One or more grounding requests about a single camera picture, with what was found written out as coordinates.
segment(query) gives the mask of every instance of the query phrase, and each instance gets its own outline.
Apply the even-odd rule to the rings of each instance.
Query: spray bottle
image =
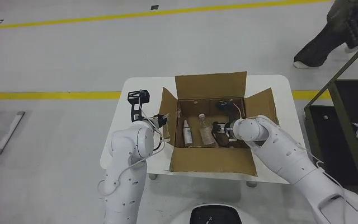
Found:
[[[192,146],[191,130],[186,120],[184,120],[183,136],[185,147]]]

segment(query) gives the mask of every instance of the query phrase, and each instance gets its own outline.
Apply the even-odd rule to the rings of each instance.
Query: bottle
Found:
[[[204,146],[217,146],[214,136],[211,133],[213,129],[212,124],[205,118],[205,114],[199,114],[200,120],[200,134]]]
[[[185,147],[192,146],[191,129],[189,128],[188,122],[184,120],[183,136]]]

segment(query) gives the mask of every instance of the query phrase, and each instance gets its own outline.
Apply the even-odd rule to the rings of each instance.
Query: open cardboard box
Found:
[[[250,148],[242,141],[227,148],[205,148],[199,132],[199,114],[204,113],[211,121],[228,122],[224,111],[216,108],[219,100],[233,99],[243,118],[265,115],[278,124],[272,90],[269,88],[244,98],[246,72],[200,74],[175,77],[176,99],[163,88],[160,114],[170,114],[165,126],[174,147],[171,172],[239,172],[257,176]],[[193,146],[186,148],[183,142],[183,121],[187,120],[192,131]]]

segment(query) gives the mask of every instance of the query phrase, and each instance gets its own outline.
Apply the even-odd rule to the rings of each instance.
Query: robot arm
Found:
[[[109,148],[112,162],[103,190],[106,224],[136,224],[147,173],[145,160],[155,155],[154,130],[167,122],[163,115],[142,117],[141,105],[149,102],[147,91],[130,93],[128,101],[132,104],[132,126],[115,132]],[[134,110],[135,104],[140,105],[139,110]],[[235,120],[229,130],[271,171],[302,192],[319,223],[356,223],[358,195],[331,181],[322,168],[312,164],[305,149],[269,118]]]
[[[167,122],[163,115],[142,117],[142,103],[149,102],[147,91],[129,93],[128,101],[132,104],[133,123],[113,133],[109,148],[112,161],[103,180],[105,224],[136,224],[147,174],[146,159],[155,155],[153,151],[161,144],[154,149],[154,131]]]
[[[358,195],[332,182],[313,165],[305,149],[269,118],[237,120],[233,132],[271,171],[298,188],[319,223],[356,222]],[[259,146],[255,141],[265,142]]]

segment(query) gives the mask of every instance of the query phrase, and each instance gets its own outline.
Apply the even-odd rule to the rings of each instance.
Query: box flap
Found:
[[[168,143],[173,146],[175,142],[175,129],[177,123],[177,105],[178,100],[169,92],[169,90],[163,87],[159,114],[170,114],[167,125],[163,126],[163,128],[167,128],[167,130],[163,130],[163,133],[169,133],[169,136],[164,136],[164,138],[170,138]]]
[[[257,176],[250,149],[174,148],[172,172],[239,172]]]
[[[271,88],[245,98],[245,109],[248,118],[252,116],[264,115],[276,124],[279,124]]]
[[[176,76],[178,99],[244,97],[246,72]]]

